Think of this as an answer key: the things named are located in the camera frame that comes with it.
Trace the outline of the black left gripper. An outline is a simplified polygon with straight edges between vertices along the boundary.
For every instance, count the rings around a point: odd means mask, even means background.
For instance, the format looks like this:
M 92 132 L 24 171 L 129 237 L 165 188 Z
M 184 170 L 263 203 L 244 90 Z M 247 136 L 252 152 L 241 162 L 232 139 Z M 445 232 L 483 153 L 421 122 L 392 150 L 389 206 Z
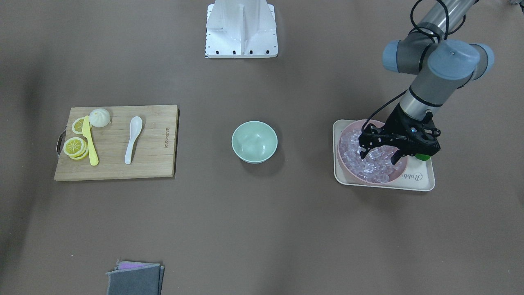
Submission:
M 360 158 L 364 159 L 372 149 L 384 145 L 398 149 L 391 156 L 393 165 L 405 156 L 436 155 L 440 151 L 440 129 L 434 125 L 431 110 L 425 110 L 422 114 L 422 120 L 414 119 L 397 104 L 382 127 L 365 123 L 359 136 Z

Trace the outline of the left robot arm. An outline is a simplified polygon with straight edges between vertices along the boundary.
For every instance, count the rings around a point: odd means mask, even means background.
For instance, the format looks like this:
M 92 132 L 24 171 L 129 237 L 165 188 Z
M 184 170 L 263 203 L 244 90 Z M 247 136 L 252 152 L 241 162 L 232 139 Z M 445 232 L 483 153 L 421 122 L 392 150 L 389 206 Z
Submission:
M 391 163 L 402 157 L 429 159 L 440 151 L 441 134 L 434 115 L 462 88 L 485 75 L 494 65 L 493 50 L 482 43 L 451 39 L 461 28 L 475 0 L 438 0 L 403 40 L 388 43 L 382 65 L 389 71 L 415 76 L 407 90 L 391 99 L 397 105 L 382 127 L 366 120 L 361 128 L 361 158 L 381 146 L 397 150 Z

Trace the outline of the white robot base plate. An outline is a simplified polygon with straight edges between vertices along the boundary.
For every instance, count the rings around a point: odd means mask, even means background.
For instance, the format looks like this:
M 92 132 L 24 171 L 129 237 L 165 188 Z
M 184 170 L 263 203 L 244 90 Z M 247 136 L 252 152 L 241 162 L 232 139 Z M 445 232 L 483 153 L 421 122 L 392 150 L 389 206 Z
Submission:
M 275 8 L 267 1 L 216 0 L 206 12 L 206 58 L 278 56 Z

